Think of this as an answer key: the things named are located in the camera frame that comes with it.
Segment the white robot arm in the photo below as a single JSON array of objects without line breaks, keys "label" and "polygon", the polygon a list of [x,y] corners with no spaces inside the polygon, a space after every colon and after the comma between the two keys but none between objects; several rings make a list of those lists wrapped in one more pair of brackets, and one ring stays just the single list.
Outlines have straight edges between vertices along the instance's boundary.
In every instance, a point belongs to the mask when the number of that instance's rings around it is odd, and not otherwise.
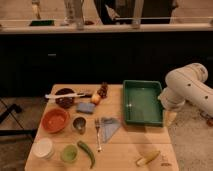
[{"label": "white robot arm", "polygon": [[174,69],[167,73],[158,99],[168,111],[178,111],[189,101],[213,117],[213,88],[205,84],[207,78],[208,71],[200,63]]}]

